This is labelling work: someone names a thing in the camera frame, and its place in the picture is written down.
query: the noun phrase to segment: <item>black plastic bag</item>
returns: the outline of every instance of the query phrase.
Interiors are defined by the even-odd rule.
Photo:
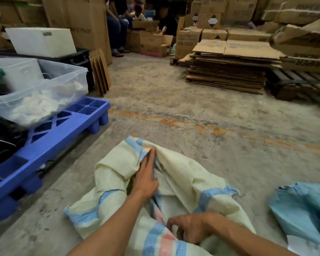
[[[28,133],[24,127],[0,117],[0,163],[25,145]]]

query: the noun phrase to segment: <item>black shirt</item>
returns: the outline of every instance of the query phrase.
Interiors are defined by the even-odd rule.
[[[115,8],[118,15],[123,15],[127,10],[127,0],[114,0]]]
[[[164,26],[167,27],[165,35],[172,35],[174,37],[177,35],[178,23],[173,15],[168,14],[165,18],[160,19],[159,29],[162,30]]]

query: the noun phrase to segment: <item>faded paint line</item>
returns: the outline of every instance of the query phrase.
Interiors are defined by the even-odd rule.
[[[293,140],[288,140],[288,141],[277,140],[277,139],[270,138],[267,135],[253,135],[253,134],[248,134],[246,132],[237,132],[236,130],[233,130],[233,129],[225,129],[225,128],[219,128],[215,126],[205,126],[205,125],[192,123],[189,121],[182,121],[182,120],[176,120],[176,119],[171,119],[171,118],[166,118],[161,116],[147,115],[147,114],[142,114],[142,113],[137,113],[132,111],[121,111],[115,108],[109,109],[108,112],[109,114],[113,114],[113,115],[152,121],[155,123],[168,125],[170,127],[175,127],[175,128],[196,129],[201,132],[211,133],[213,135],[221,136],[221,137],[237,134],[251,141],[261,141],[261,142],[265,142],[267,145],[270,145],[270,146],[283,147],[289,150],[312,150],[312,151],[320,152],[320,146],[298,143],[298,142],[294,142]]]

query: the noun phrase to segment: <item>concrete floor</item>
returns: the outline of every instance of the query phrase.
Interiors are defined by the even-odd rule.
[[[63,209],[93,187],[95,163],[129,135],[226,178],[257,233],[286,245],[266,202],[278,186],[320,183],[320,106],[189,84],[168,57],[128,54],[109,71],[109,125],[74,145],[43,188],[0,223],[0,255],[65,255],[80,242]]]

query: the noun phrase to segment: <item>blue plastic pallet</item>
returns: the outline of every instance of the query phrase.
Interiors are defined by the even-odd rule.
[[[84,97],[29,132],[24,147],[0,164],[0,219],[18,207],[10,193],[18,187],[35,193],[43,182],[36,171],[54,158],[78,134],[87,129],[95,134],[108,124],[109,101]]]

